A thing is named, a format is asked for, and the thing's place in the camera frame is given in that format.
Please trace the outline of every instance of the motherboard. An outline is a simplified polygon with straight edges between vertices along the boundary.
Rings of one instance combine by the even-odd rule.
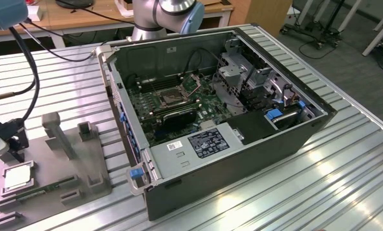
[[[199,73],[163,81],[143,80],[128,95],[151,146],[215,126],[232,117]]]

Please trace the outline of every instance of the white label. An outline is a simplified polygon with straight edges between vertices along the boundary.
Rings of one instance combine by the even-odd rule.
[[[168,151],[171,151],[171,150],[175,150],[176,148],[183,147],[183,144],[182,144],[180,141],[176,141],[175,143],[170,143],[170,144],[167,145],[167,147],[168,147]]]
[[[174,53],[174,52],[176,52],[176,50],[178,50],[176,47],[170,47],[170,48],[167,49],[167,53]]]

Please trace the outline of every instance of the green circuit board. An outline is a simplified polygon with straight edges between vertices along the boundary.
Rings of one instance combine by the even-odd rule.
[[[156,146],[184,135],[200,131],[200,123],[212,120],[219,124],[232,116],[215,94],[211,81],[200,76],[186,76],[180,85],[142,93],[139,89],[128,90],[130,99],[138,114],[142,128],[151,146]],[[180,130],[166,131],[162,123],[168,115],[183,111],[195,111],[195,121]]]

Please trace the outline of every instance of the floor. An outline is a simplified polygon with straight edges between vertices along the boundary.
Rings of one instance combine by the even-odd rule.
[[[302,8],[307,0],[295,0],[295,6]],[[319,5],[315,0],[310,13],[312,14]],[[334,8],[335,2],[331,2],[322,18],[326,24]],[[334,23],[338,28],[348,9],[343,7]],[[310,63],[310,65],[340,87],[343,91],[383,120],[383,70],[380,69],[372,54],[368,57],[362,53],[376,36],[372,31],[376,23],[360,15],[355,15],[346,31],[342,33],[343,42],[336,50],[323,59],[315,60],[307,58],[299,52],[299,46],[312,39],[295,31],[287,35],[279,36],[279,41]],[[303,47],[303,52],[311,57],[319,57],[332,50],[326,46],[323,50],[316,50],[311,45]]]

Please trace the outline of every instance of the metal slotted table surface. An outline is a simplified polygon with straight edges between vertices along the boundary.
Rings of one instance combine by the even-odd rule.
[[[35,52],[42,94],[26,122],[44,135],[40,115],[59,111],[62,128],[98,125],[112,178],[111,195],[22,230],[383,230],[383,122],[259,27],[242,30],[331,103],[339,114],[299,152],[156,221],[130,192],[130,167],[95,59],[70,63]],[[58,50],[71,59],[95,45]],[[32,81],[23,55],[0,57],[0,93]],[[0,101],[0,121],[23,115],[32,92]]]

